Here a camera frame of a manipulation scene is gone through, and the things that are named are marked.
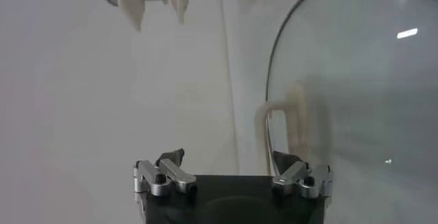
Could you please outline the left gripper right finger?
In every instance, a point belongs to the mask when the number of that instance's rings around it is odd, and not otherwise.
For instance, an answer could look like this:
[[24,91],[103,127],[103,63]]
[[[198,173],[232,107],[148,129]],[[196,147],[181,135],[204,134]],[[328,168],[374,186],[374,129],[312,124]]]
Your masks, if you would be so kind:
[[274,164],[279,172],[272,178],[272,187],[282,196],[295,190],[305,199],[330,198],[333,191],[333,171],[329,165],[312,167],[297,155],[274,151]]

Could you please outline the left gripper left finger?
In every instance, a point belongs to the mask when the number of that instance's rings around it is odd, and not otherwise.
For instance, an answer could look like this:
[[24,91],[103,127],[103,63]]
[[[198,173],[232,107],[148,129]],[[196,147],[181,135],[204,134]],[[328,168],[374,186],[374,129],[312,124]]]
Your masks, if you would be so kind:
[[177,192],[190,194],[196,188],[196,176],[181,169],[184,155],[184,149],[180,148],[161,154],[154,163],[138,160],[133,166],[133,191],[166,197],[174,185]]

